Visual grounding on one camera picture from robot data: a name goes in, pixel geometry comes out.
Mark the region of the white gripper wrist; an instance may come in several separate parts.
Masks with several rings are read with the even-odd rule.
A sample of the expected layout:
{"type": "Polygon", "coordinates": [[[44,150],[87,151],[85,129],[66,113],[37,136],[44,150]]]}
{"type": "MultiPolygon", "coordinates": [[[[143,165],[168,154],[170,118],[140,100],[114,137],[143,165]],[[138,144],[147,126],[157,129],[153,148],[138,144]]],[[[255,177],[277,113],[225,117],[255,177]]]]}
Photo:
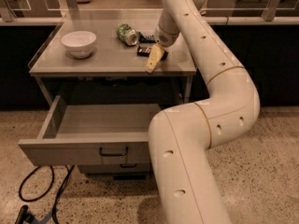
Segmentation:
{"type": "Polygon", "coordinates": [[[154,32],[155,41],[149,53],[146,71],[152,73],[165,54],[164,47],[171,47],[177,40],[179,28],[169,14],[162,14],[154,32]]]}

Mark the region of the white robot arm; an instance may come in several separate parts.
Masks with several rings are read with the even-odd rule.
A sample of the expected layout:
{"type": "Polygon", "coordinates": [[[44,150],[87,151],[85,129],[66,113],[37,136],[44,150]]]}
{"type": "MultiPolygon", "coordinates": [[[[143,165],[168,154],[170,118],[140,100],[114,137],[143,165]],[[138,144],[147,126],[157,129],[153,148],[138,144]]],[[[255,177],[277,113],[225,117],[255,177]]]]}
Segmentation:
{"type": "Polygon", "coordinates": [[[203,101],[159,112],[149,125],[149,154],[167,224],[232,224],[206,151],[246,133],[260,112],[242,63],[200,15],[204,0],[162,0],[156,39],[182,36],[205,81],[203,101]]]}

